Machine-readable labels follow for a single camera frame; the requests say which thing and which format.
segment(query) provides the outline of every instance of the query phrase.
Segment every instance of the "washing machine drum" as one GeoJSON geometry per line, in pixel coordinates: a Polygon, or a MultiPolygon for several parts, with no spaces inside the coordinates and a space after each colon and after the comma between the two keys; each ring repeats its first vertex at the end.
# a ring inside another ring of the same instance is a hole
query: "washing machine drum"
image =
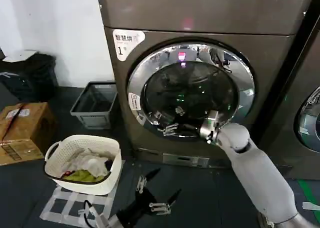
{"type": "Polygon", "coordinates": [[[303,104],[296,124],[302,143],[310,150],[320,152],[320,87],[303,104]]]}
{"type": "Polygon", "coordinates": [[[210,111],[218,111],[219,126],[241,122],[255,85],[240,54],[222,45],[179,43],[145,57],[133,70],[127,93],[142,126],[161,136],[190,138],[199,135],[210,111]]]}

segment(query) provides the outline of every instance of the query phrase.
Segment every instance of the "green floor stripe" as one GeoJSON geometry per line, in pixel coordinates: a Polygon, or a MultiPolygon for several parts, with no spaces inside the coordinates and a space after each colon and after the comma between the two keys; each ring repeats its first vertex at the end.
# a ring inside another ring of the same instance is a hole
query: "green floor stripe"
{"type": "MultiPolygon", "coordinates": [[[[307,184],[307,182],[305,180],[298,179],[298,183],[299,183],[300,187],[302,188],[303,193],[304,193],[306,199],[308,200],[308,202],[311,202],[315,205],[318,205],[318,202],[317,202],[316,198],[314,197],[314,195],[312,194],[311,189],[310,189],[309,185],[307,184]]],[[[314,213],[317,221],[320,223],[320,211],[313,210],[313,213],[314,213]]]]}

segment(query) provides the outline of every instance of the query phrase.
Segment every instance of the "gray plastic bin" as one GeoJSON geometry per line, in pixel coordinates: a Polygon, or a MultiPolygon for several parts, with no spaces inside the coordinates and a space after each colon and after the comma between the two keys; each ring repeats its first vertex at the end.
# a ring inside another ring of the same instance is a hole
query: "gray plastic bin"
{"type": "Polygon", "coordinates": [[[92,81],[84,88],[70,113],[87,129],[106,130],[112,127],[118,107],[116,84],[92,81]]]}

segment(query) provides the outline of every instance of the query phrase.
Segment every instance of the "basket handle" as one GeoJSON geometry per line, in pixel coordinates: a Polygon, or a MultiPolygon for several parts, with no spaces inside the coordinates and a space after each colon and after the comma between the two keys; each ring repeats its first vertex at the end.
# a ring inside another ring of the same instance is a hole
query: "basket handle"
{"type": "Polygon", "coordinates": [[[49,156],[51,155],[51,151],[58,145],[60,145],[61,141],[57,141],[53,145],[49,147],[49,149],[46,151],[45,156],[44,156],[44,161],[47,162],[49,160],[49,156]]]}

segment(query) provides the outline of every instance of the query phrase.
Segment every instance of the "white robotic arm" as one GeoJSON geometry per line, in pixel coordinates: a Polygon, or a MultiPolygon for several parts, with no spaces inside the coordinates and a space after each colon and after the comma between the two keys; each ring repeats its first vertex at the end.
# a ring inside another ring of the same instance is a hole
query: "white robotic arm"
{"type": "Polygon", "coordinates": [[[266,153],[257,148],[248,130],[236,123],[215,129],[217,117],[216,111],[210,113],[200,135],[225,151],[257,210],[279,228],[316,228],[298,213],[291,187],[266,153]]]}

